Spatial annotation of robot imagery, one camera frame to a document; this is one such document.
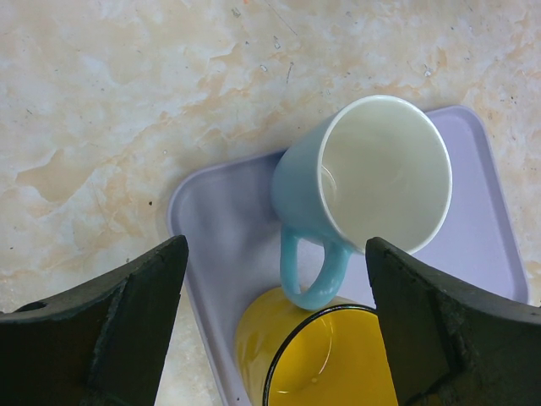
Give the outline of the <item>white mug blue outside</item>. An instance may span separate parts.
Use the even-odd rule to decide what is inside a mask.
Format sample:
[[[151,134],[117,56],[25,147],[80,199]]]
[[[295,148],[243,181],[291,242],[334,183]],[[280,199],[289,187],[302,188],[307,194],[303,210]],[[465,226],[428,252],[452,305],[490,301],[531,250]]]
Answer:
[[[366,96],[296,140],[274,171],[280,279],[296,306],[337,295],[354,253],[380,237],[408,254],[440,231],[452,195],[451,159],[429,117],[396,96]]]

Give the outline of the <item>lavender plastic tray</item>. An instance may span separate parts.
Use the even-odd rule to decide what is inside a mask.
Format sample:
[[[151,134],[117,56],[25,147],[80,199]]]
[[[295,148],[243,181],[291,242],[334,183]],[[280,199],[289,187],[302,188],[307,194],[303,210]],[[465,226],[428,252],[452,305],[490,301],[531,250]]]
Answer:
[[[527,277],[482,120],[460,105],[432,110],[429,118],[447,146],[453,190],[445,222],[417,258],[527,303]],[[236,366],[238,322],[280,283],[281,224],[270,199],[280,158],[274,152],[199,170],[178,186],[167,211],[169,233],[188,242],[184,284],[225,405],[249,403]]]

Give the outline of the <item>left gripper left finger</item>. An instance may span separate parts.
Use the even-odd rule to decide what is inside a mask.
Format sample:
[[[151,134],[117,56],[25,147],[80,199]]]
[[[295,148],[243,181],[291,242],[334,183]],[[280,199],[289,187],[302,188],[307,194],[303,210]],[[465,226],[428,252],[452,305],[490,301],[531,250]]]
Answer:
[[[152,405],[189,247],[175,236],[67,291],[1,315],[3,405]]]

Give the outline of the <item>yellow mug black handle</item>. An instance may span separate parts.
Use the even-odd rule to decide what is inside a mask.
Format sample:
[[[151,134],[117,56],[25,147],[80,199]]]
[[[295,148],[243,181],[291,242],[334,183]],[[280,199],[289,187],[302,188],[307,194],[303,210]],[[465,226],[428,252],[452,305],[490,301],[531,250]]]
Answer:
[[[303,310],[281,288],[244,311],[236,365],[253,405],[396,405],[374,309],[336,297]]]

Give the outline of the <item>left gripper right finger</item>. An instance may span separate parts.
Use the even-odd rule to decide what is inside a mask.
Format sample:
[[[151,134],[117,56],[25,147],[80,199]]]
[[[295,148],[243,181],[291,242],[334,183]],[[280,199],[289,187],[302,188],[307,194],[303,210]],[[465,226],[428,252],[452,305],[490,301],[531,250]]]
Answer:
[[[382,238],[365,259],[400,405],[538,405],[540,309],[424,264]]]

